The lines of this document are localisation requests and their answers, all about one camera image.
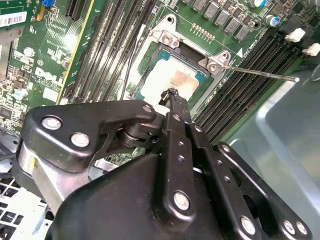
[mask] bolt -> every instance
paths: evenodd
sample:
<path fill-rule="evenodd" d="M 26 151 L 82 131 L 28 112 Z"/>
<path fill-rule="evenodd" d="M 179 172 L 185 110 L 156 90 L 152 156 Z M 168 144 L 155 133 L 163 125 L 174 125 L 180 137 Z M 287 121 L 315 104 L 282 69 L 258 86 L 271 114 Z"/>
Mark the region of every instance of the bolt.
<path fill-rule="evenodd" d="M 180 191 L 176 191 L 174 193 L 173 200 L 175 205 L 181 210 L 187 210 L 190 207 L 189 199 L 184 193 Z"/>
<path fill-rule="evenodd" d="M 201 127 L 199 127 L 198 125 L 194 125 L 195 130 L 197 130 L 198 132 L 202 132 Z"/>
<path fill-rule="evenodd" d="M 296 233 L 294 226 L 292 226 L 291 222 L 284 220 L 283 225 L 290 234 L 294 235 Z"/>
<path fill-rule="evenodd" d="M 170 45 L 173 41 L 173 38 L 172 36 L 168 35 L 168 34 L 165 34 L 163 35 L 162 37 L 162 42 L 165 44 L 165 45 Z"/>
<path fill-rule="evenodd" d="M 216 69 L 217 69 L 217 65 L 215 65 L 215 64 L 212 64 L 209 66 L 210 72 L 214 72 Z"/>
<path fill-rule="evenodd" d="M 46 117 L 45 119 L 42 120 L 42 125 L 46 129 L 57 130 L 57 129 L 61 128 L 62 123 L 58 119 L 50 116 L 50 117 Z"/>
<path fill-rule="evenodd" d="M 241 224 L 244 228 L 244 230 L 250 234 L 250 235 L 254 235 L 256 233 L 256 228 L 255 225 L 252 223 L 252 221 L 250 221 L 249 218 L 247 218 L 246 216 L 241 217 Z"/>
<path fill-rule="evenodd" d="M 230 152 L 230 148 L 227 145 L 222 145 L 223 150 Z"/>
<path fill-rule="evenodd" d="M 84 148 L 89 145 L 90 140 L 86 134 L 77 132 L 71 136 L 71 142 L 78 147 Z"/>
<path fill-rule="evenodd" d="M 145 110 L 148 113 L 152 112 L 151 108 L 148 105 L 143 105 L 142 108 L 143 108 L 143 110 Z"/>
<path fill-rule="evenodd" d="M 297 222 L 296 222 L 296 226 L 298 227 L 299 231 L 300 231 L 302 234 L 304 234 L 304 235 L 307 235 L 307 234 L 308 234 L 307 229 L 305 228 L 305 226 L 304 226 L 301 222 L 297 221 Z"/>

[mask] chip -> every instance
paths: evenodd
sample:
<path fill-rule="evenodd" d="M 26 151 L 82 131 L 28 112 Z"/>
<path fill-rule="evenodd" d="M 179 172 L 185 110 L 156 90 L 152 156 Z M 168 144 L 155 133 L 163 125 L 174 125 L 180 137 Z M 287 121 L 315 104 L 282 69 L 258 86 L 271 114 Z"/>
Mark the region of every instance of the chip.
<path fill-rule="evenodd" d="M 274 15 L 279 16 L 284 10 L 284 6 L 281 3 L 277 3 L 274 8 L 272 9 L 272 12 L 274 13 Z"/>
<path fill-rule="evenodd" d="M 225 4 L 223 5 L 223 9 L 228 11 L 228 9 L 230 8 L 231 4 L 232 4 L 231 1 L 229 1 L 229 0 L 226 1 Z"/>
<path fill-rule="evenodd" d="M 3 117 L 5 119 L 11 119 L 12 111 L 10 109 L 7 109 L 7 108 L 1 106 L 0 107 L 0 117 Z"/>
<path fill-rule="evenodd" d="M 245 25 L 248 25 L 248 23 L 251 21 L 252 17 L 251 16 L 246 16 L 245 19 L 243 20 L 243 23 Z"/>
<path fill-rule="evenodd" d="M 30 72 L 25 71 L 23 77 L 25 79 L 29 79 L 30 78 Z"/>
<path fill-rule="evenodd" d="M 301 2 L 297 2 L 296 5 L 292 8 L 295 13 L 300 13 L 304 9 L 304 5 Z"/>
<path fill-rule="evenodd" d="M 215 20 L 215 24 L 219 26 L 223 26 L 226 24 L 230 14 L 227 13 L 226 11 L 222 10 L 217 19 Z"/>
<path fill-rule="evenodd" d="M 200 12 L 205 6 L 206 2 L 207 0 L 195 0 L 195 2 L 192 4 L 192 7 L 194 10 Z"/>
<path fill-rule="evenodd" d="M 22 70 L 22 69 L 19 69 L 19 70 L 18 70 L 18 75 L 19 75 L 20 77 L 23 77 L 24 74 L 25 74 L 25 71 L 24 71 L 24 70 Z"/>
<path fill-rule="evenodd" d="M 235 16 L 236 18 L 239 17 L 239 15 L 242 13 L 242 10 L 240 8 L 237 8 L 234 13 L 233 16 Z"/>
<path fill-rule="evenodd" d="M 309 21 L 309 24 L 312 26 L 312 27 L 316 27 L 318 24 L 319 24 L 319 21 L 320 21 L 320 18 L 318 16 L 314 16 L 310 21 Z"/>
<path fill-rule="evenodd" d="M 237 19 L 232 18 L 232 20 L 228 23 L 224 30 L 226 30 L 230 34 L 233 34 L 239 25 L 240 22 Z"/>
<path fill-rule="evenodd" d="M 213 2 L 211 2 L 203 15 L 208 19 L 213 19 L 214 16 L 217 14 L 218 10 L 219 7 Z"/>
<path fill-rule="evenodd" d="M 23 83 L 23 82 L 18 81 L 18 80 L 15 80 L 15 81 L 14 81 L 13 87 L 14 87 L 15 89 L 22 89 L 23 86 L 24 86 L 24 83 Z"/>
<path fill-rule="evenodd" d="M 235 35 L 235 38 L 242 41 L 243 39 L 245 39 L 245 37 L 248 35 L 249 32 L 250 32 L 249 28 L 247 28 L 246 26 L 242 26 L 240 31 Z"/>

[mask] black ram slot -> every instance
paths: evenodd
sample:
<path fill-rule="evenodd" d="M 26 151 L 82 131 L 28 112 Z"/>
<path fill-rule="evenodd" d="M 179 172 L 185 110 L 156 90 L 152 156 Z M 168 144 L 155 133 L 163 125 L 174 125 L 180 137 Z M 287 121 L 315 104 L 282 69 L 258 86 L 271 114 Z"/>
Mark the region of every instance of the black ram slot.
<path fill-rule="evenodd" d="M 239 67 L 282 75 L 301 56 L 293 45 L 271 32 Z M 210 142 L 216 143 L 255 106 L 274 82 L 263 76 L 233 72 L 195 121 L 208 134 Z"/>

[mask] metal screw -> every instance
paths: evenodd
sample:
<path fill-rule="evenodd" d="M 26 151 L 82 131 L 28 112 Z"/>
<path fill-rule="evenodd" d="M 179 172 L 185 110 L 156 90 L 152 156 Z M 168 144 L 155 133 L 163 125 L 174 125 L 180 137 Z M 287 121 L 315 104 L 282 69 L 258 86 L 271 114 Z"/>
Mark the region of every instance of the metal screw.
<path fill-rule="evenodd" d="M 223 150 L 225 150 L 226 152 L 230 152 L 230 148 L 226 145 L 222 145 Z"/>
<path fill-rule="evenodd" d="M 173 118 L 174 118 L 175 120 L 177 120 L 177 121 L 180 121 L 180 117 L 179 117 L 177 114 L 174 114 L 174 115 L 173 115 Z"/>
<path fill-rule="evenodd" d="M 184 193 L 180 191 L 176 191 L 174 193 L 173 200 L 175 205 L 181 210 L 187 210 L 190 207 L 189 199 Z"/>
<path fill-rule="evenodd" d="M 148 105 L 143 105 L 142 108 L 143 108 L 143 110 L 145 110 L 148 113 L 152 112 L 151 108 Z"/>
<path fill-rule="evenodd" d="M 90 140 L 86 134 L 77 132 L 71 136 L 71 142 L 78 147 L 84 148 L 89 145 Z"/>
<path fill-rule="evenodd" d="M 305 226 L 304 226 L 301 222 L 297 221 L 297 222 L 296 222 L 296 226 L 297 226 L 297 228 L 299 229 L 299 231 L 300 231 L 302 234 L 304 234 L 304 235 L 307 235 L 307 234 L 308 234 L 307 229 L 305 228 Z"/>
<path fill-rule="evenodd" d="M 246 216 L 241 217 L 241 224 L 244 228 L 244 230 L 250 234 L 250 235 L 254 235 L 256 233 L 256 228 L 255 225 L 252 223 L 252 221 L 250 221 L 249 218 L 247 218 Z"/>
<path fill-rule="evenodd" d="M 198 125 L 194 125 L 195 130 L 197 130 L 198 132 L 202 132 L 202 129 L 198 126 Z"/>
<path fill-rule="evenodd" d="M 209 66 L 210 72 L 214 72 L 216 69 L 217 69 L 217 65 L 215 65 L 215 64 L 212 64 Z"/>
<path fill-rule="evenodd" d="M 178 156 L 178 160 L 179 160 L 179 162 L 184 162 L 185 161 L 185 157 L 184 156 L 182 156 L 182 155 L 179 155 Z"/>
<path fill-rule="evenodd" d="M 296 230 L 294 229 L 294 226 L 292 226 L 291 222 L 284 220 L 283 225 L 290 234 L 294 235 L 296 233 Z"/>
<path fill-rule="evenodd" d="M 42 125 L 46 129 L 57 130 L 57 129 L 61 128 L 62 123 L 58 119 L 50 116 L 50 117 L 46 117 L 45 119 L 42 120 Z"/>

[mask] black cable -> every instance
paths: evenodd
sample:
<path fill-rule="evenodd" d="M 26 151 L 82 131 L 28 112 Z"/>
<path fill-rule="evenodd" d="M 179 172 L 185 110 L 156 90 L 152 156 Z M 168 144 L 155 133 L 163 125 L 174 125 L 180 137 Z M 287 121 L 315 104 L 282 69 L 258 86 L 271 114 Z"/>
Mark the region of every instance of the black cable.
<path fill-rule="evenodd" d="M 0 161 L 5 159 L 14 159 L 15 157 L 16 157 L 16 153 L 0 155 Z"/>
<path fill-rule="evenodd" d="M 130 70 L 131 70 L 132 64 L 134 63 L 134 57 L 135 57 L 136 51 L 138 49 L 139 40 L 140 40 L 145 28 L 146 28 L 146 25 L 142 24 L 140 27 L 140 30 L 138 32 L 138 35 L 136 36 L 134 48 L 133 48 L 132 52 L 130 53 L 128 68 L 126 69 L 126 72 L 125 72 L 125 77 L 124 77 L 124 81 L 123 81 L 123 87 L 122 87 L 122 91 L 121 91 L 120 100 L 124 99 L 125 92 L 127 89 L 127 83 L 128 83 L 128 79 L 129 79 L 129 75 L 130 75 Z"/>

